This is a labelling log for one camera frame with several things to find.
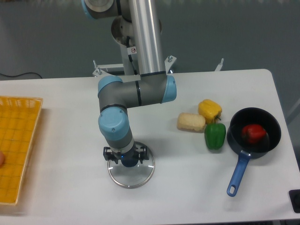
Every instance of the black saucepan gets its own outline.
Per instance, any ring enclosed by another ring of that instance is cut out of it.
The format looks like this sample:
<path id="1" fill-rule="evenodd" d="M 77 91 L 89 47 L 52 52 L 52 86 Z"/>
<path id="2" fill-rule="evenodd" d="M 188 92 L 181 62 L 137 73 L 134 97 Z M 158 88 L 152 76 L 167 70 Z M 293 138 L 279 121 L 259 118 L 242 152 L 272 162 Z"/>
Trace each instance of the black saucepan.
<path id="1" fill-rule="evenodd" d="M 267 131 L 266 136 L 257 144 L 248 144 L 241 136 L 242 129 L 249 124 L 259 124 Z M 233 116 L 227 131 L 227 141 L 239 155 L 239 159 L 227 189 L 229 196 L 237 194 L 249 160 L 267 154 L 278 145 L 280 138 L 281 129 L 277 120 L 263 109 L 245 108 Z"/>

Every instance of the metal pole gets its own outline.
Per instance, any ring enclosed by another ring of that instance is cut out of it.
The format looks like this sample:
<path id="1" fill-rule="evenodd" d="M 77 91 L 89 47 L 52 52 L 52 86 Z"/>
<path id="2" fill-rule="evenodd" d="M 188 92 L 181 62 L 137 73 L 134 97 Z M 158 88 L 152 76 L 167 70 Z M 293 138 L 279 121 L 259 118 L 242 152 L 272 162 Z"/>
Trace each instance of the metal pole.
<path id="1" fill-rule="evenodd" d="M 154 0 L 129 0 L 140 74 L 165 71 Z"/>

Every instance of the black cable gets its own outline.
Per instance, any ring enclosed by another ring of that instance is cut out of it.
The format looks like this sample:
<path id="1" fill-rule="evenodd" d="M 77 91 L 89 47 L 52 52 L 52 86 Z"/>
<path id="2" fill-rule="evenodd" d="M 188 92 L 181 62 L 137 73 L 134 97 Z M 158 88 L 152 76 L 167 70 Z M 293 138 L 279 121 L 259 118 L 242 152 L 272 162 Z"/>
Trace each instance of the black cable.
<path id="1" fill-rule="evenodd" d="M 5 74 L 0 73 L 0 75 L 5 76 L 5 77 L 18 77 L 18 76 L 23 76 L 23 75 L 26 75 L 26 74 L 35 74 L 35 75 L 39 76 L 42 79 L 42 76 L 38 73 L 35 73 L 35 72 L 27 72 L 27 73 L 13 75 L 13 76 L 9 76 L 9 75 L 5 75 Z"/>
<path id="2" fill-rule="evenodd" d="M 127 47 L 127 48 L 130 47 L 130 46 L 129 46 L 129 40 L 130 40 L 130 37 L 127 36 L 127 39 L 126 39 L 126 47 Z M 135 75 L 137 75 L 137 70 L 136 70 L 136 68 L 135 68 L 135 66 L 134 66 L 134 64 L 133 64 L 133 60 L 132 60 L 131 55 L 128 55 L 128 57 L 129 57 L 129 61 L 130 61 L 131 65 L 132 65 L 133 72 L 135 73 Z"/>

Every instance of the bread roll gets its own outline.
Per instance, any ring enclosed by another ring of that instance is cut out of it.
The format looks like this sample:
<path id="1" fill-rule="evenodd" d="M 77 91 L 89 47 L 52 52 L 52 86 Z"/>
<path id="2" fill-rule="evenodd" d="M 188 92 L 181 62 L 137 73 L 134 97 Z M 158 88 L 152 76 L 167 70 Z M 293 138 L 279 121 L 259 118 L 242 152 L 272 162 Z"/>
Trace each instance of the bread roll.
<path id="1" fill-rule="evenodd" d="M 205 128 L 205 118 L 199 114 L 180 113 L 177 120 L 177 128 L 203 132 Z"/>

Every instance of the blue handle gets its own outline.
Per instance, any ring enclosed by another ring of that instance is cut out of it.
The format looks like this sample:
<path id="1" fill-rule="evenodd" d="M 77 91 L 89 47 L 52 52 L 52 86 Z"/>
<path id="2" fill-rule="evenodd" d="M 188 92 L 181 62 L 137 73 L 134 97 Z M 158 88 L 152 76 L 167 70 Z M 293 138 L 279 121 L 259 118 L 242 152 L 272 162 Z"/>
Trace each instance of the blue handle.
<path id="1" fill-rule="evenodd" d="M 230 180 L 228 188 L 227 188 L 227 194 L 230 197 L 234 197 L 236 195 L 236 193 L 238 192 L 240 182 L 242 181 L 244 172 L 246 170 L 246 167 L 248 165 L 250 158 L 251 158 L 251 154 L 248 152 L 241 151 L 239 153 L 238 163 L 235 167 L 235 170 L 233 172 L 233 175 L 231 177 L 231 180 Z"/>

